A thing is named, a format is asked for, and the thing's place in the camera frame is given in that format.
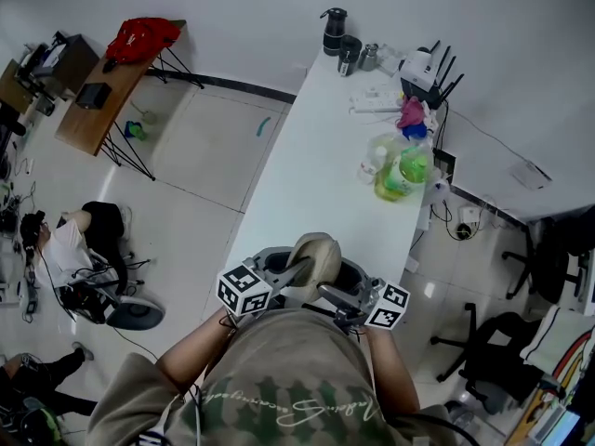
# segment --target black thermos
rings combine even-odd
[[[324,29],[323,49],[328,56],[338,55],[341,38],[345,34],[345,18],[347,12],[343,8],[329,8],[320,18],[328,15],[328,22]]]

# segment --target black box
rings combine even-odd
[[[106,83],[84,85],[76,97],[76,104],[83,109],[101,109],[112,89]]]

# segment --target black pants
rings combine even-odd
[[[86,246],[113,266],[119,280],[116,293],[120,295],[128,285],[126,263],[118,248],[118,239],[124,234],[120,209],[113,203],[89,202],[83,210],[91,214],[91,224],[85,231]]]
[[[79,413],[90,416],[96,401],[82,400],[55,391],[64,379],[76,372],[85,361],[85,353],[78,348],[72,354],[52,363],[37,364],[37,371],[20,367],[13,378],[14,388],[25,396],[32,396],[45,404],[56,415]]]

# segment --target power strip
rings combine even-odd
[[[374,88],[351,95],[355,112],[400,112],[403,100],[399,91],[376,91]]]

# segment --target office chair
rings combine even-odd
[[[155,327],[165,312],[153,302],[134,296],[143,280],[128,280],[128,292],[119,293],[118,275],[105,258],[91,251],[93,269],[77,269],[69,274],[71,281],[55,287],[61,306],[72,316],[80,315],[96,324],[107,324],[118,329],[144,331]],[[150,259],[127,264],[137,269]]]
[[[489,398],[477,386],[482,382],[497,385],[519,403],[523,402],[539,383],[543,372],[532,365],[523,364],[521,350],[529,345],[541,321],[527,322],[514,312],[500,314],[476,328],[475,304],[468,303],[465,310],[470,312],[469,338],[458,342],[440,337],[432,337],[432,345],[445,344],[462,348],[463,351],[444,374],[436,377],[439,382],[446,380],[463,362],[465,366],[458,373],[465,379],[465,389],[486,406]],[[496,331],[510,337],[506,346],[489,344]]]
[[[548,225],[536,250],[533,248],[529,230],[526,230],[527,256],[517,255],[510,251],[502,253],[502,259],[511,257],[524,264],[524,270],[517,285],[511,293],[506,294],[507,300],[511,300],[519,293],[529,275],[533,281],[529,294],[539,293],[552,304],[556,304],[560,300],[566,281],[575,284],[575,296],[578,296],[583,282],[583,269],[579,268],[577,276],[568,274],[568,246],[563,242],[563,235],[559,227],[552,220],[546,222]]]

